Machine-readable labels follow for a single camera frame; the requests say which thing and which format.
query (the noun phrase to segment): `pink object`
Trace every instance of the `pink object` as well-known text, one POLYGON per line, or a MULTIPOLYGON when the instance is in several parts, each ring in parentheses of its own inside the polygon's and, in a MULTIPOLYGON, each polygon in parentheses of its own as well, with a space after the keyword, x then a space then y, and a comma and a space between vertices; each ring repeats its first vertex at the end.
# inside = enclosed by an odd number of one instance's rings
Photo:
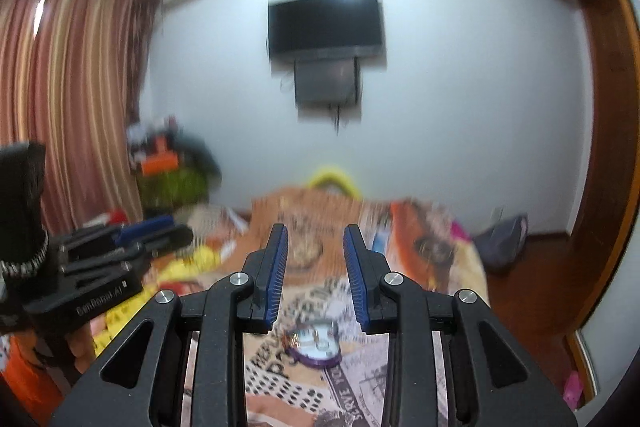
POLYGON ((457 221, 451 223, 451 235, 454 239, 470 241, 469 236, 466 235, 465 229, 463 229, 457 221))
POLYGON ((104 313, 102 315, 98 315, 94 319, 91 319, 90 324, 92 336, 97 335, 101 331, 107 329, 107 322, 104 318, 104 313))
POLYGON ((578 375, 577 371, 572 371, 569 378, 566 380, 564 393, 562 394, 562 398, 564 398, 564 401, 572 411, 578 409, 578 402, 582 396, 583 389, 584 386, 580 381, 580 375, 578 375))

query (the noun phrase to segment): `bed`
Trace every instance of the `bed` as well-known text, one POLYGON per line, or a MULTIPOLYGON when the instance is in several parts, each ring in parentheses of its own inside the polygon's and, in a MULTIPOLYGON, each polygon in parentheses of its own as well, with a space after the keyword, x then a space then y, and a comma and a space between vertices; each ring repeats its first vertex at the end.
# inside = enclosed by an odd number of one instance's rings
MULTIPOLYGON (((188 251, 159 260, 145 292, 92 324, 97 351, 113 338, 160 288, 180 295, 206 289, 241 269, 246 254, 266 245, 271 225, 289 230, 289 256, 280 312, 266 336, 245 335, 245 392, 251 425, 272 427, 379 427, 386 378, 386 335, 360 331, 346 277, 342 233, 360 226, 367 248, 385 254, 392 270, 423 287, 453 294, 472 288, 487 300, 486 279, 466 233, 434 203, 415 200, 358 201, 322 190, 288 187, 253 201, 247 224, 231 210, 199 205, 177 214, 194 230, 188 251), (284 331, 297 323, 329 318, 338 323, 342 362, 311 369, 282 347, 284 331)), ((433 334, 438 414, 447 421, 440 336, 433 334)), ((182 425, 190 424, 191 382, 198 341, 194 333, 185 385, 182 425)))

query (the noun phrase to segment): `wooden door frame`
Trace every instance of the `wooden door frame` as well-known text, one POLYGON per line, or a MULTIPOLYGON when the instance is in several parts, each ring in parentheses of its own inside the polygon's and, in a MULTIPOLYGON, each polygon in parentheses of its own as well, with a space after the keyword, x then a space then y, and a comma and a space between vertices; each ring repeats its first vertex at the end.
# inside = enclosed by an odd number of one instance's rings
MULTIPOLYGON (((636 86, 637 92, 640 98, 640 32, 638 29, 638 20, 630 0, 618 0, 622 15, 625 20, 625 26, 628 31, 629 43, 631 45, 631 51, 634 60, 634 69, 636 72, 636 86)), ((571 324, 570 331, 566 335, 565 340, 569 350, 574 358, 580 379, 584 384, 584 397, 586 401, 589 401, 597 394, 596 378, 589 358, 588 352, 582 341, 580 334, 580 328, 584 326, 588 318, 596 308, 600 298, 604 295, 611 282, 622 256, 625 253, 626 245, 636 224, 636 217, 638 217, 638 204, 640 201, 640 132, 636 137, 636 159, 634 165, 634 172, 629 190, 628 200, 626 202, 625 212, 622 217, 620 229, 618 230, 618 236, 609 254, 606 265, 600 274, 597 282, 595 283, 592 291, 583 302, 578 314, 574 318, 571 324)), ((593 156, 590 158, 590 169, 593 161, 593 156)), ((588 186, 585 186, 585 193, 588 190, 588 186)), ((576 226, 580 226, 581 217, 584 215, 584 197, 578 211, 578 217, 576 219, 576 226)))
MULTIPOLYGON (((622 9, 623 17, 625 19, 626 28, 628 31, 628 37, 632 48, 634 57, 634 67, 636 70, 636 84, 638 87, 638 93, 640 96, 640 33, 638 31, 638 22, 636 21, 636 15, 632 7, 630 0, 618 0, 622 9)), ((581 328, 591 313, 594 311, 598 301, 604 294, 613 274, 620 263, 622 255, 625 251, 626 244, 631 236, 632 229, 636 223, 636 215, 638 213, 638 203, 640 201, 640 134, 637 139, 636 145, 636 164, 634 166, 634 174, 631 182, 631 188, 629 190, 629 197, 626 202, 625 212, 618 231, 618 237, 611 250, 607 263, 596 282, 590 295, 586 298, 582 304, 580 311, 578 312, 575 320, 572 324, 572 330, 578 330, 581 328)), ((580 216, 584 213, 584 208, 581 205, 578 211, 577 223, 579 225, 580 216)))

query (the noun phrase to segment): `tv screen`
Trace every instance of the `tv screen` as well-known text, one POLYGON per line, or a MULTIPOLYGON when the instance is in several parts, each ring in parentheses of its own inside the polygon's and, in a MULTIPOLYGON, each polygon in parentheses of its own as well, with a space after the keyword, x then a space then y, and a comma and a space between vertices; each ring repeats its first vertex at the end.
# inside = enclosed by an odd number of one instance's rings
POLYGON ((315 59, 382 52, 378 0, 292 0, 269 4, 269 56, 315 59))

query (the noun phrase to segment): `striped curtain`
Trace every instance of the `striped curtain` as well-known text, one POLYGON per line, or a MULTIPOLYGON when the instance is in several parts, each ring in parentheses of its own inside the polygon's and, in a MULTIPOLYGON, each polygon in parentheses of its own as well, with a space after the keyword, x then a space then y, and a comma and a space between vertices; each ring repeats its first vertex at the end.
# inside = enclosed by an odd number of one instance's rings
POLYGON ((158 0, 0 0, 0 145, 47 146, 53 233, 114 208, 142 218, 127 160, 158 0))

